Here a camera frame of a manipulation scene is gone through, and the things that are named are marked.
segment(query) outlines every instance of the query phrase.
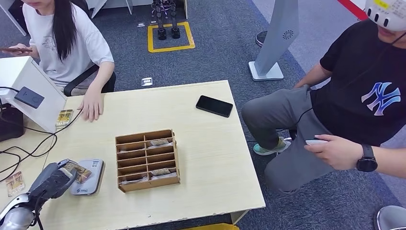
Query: black shoe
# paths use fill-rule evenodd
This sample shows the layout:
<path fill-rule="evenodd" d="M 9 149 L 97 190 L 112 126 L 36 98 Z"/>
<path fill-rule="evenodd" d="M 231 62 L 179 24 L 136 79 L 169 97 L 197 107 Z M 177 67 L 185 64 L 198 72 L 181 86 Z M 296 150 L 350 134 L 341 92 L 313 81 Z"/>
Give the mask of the black shoe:
<path fill-rule="evenodd" d="M 174 39 L 180 38 L 180 30 L 178 27 L 172 28 L 172 38 Z"/>
<path fill-rule="evenodd" d="M 158 39 L 166 40 L 166 30 L 165 29 L 158 29 Z"/>
<path fill-rule="evenodd" d="M 262 47 L 264 45 L 265 42 L 265 38 L 266 38 L 266 34 L 268 33 L 268 31 L 262 31 L 261 33 L 257 34 L 257 37 L 255 38 L 255 42 L 257 43 L 257 45 L 259 45 L 260 47 Z"/>

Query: phone in hand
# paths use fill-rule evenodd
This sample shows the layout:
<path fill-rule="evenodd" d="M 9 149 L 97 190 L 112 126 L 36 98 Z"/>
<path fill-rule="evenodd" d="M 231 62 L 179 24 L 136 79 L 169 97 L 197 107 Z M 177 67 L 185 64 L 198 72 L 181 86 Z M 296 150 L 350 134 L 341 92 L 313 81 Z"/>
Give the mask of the phone in hand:
<path fill-rule="evenodd" d="M 32 52 L 30 49 L 22 49 L 22 48 L 0 48 L 0 51 L 6 52 Z"/>

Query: sleeve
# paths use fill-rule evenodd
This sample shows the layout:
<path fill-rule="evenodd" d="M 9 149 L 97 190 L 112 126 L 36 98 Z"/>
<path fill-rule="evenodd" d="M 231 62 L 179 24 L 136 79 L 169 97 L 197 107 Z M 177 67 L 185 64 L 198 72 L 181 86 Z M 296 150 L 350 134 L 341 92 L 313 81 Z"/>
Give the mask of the sleeve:
<path fill-rule="evenodd" d="M 349 40 L 349 37 L 351 36 L 351 32 L 354 30 L 354 27 L 358 23 L 355 23 L 354 25 L 350 26 L 348 29 L 346 29 L 340 37 L 335 40 L 335 42 L 330 46 L 328 49 L 327 53 L 324 54 L 324 56 L 320 59 L 320 65 L 325 68 L 328 71 L 333 71 L 334 67 L 336 66 L 337 60 L 340 57 L 341 51 L 346 44 L 346 42 Z"/>
<path fill-rule="evenodd" d="M 75 7 L 75 21 L 78 33 L 86 44 L 86 49 L 92 62 L 100 65 L 102 62 L 114 62 L 109 45 L 93 24 L 86 13 L 79 7 Z"/>
<path fill-rule="evenodd" d="M 27 20 L 27 18 L 29 17 L 29 12 L 28 12 L 29 9 L 27 7 L 29 7 L 29 6 L 24 3 L 23 4 L 23 15 L 24 15 L 25 24 L 27 25 L 28 33 L 32 35 L 33 33 L 31 33 L 31 25 L 29 24 L 29 21 Z M 33 37 L 31 36 L 30 46 L 35 46 L 35 45 L 36 45 L 35 41 L 34 41 Z"/>

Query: white t-shirt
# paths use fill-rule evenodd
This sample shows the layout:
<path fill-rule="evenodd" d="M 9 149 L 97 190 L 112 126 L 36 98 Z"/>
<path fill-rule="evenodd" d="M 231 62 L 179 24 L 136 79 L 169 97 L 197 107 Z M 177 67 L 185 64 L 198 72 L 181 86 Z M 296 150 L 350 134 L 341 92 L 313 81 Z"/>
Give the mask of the white t-shirt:
<path fill-rule="evenodd" d="M 102 62 L 114 62 L 109 45 L 78 6 L 72 4 L 73 22 L 76 26 L 76 42 L 68 57 L 62 62 L 58 58 L 54 35 L 52 33 L 53 15 L 42 16 L 31 6 L 24 4 L 23 13 L 28 32 L 31 35 L 30 45 L 38 49 L 40 67 L 58 86 L 65 86 L 92 65 Z M 86 89 L 94 76 L 81 83 L 78 88 Z"/>

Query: long black hair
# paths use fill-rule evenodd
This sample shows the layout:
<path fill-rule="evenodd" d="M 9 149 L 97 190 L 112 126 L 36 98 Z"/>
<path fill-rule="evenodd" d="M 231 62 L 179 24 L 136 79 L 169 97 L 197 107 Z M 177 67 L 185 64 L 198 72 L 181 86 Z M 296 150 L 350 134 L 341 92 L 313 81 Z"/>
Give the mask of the long black hair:
<path fill-rule="evenodd" d="M 72 3 L 79 6 L 87 15 L 89 9 L 85 0 L 55 0 L 52 33 L 59 60 L 65 60 L 76 43 L 76 25 L 73 21 Z"/>

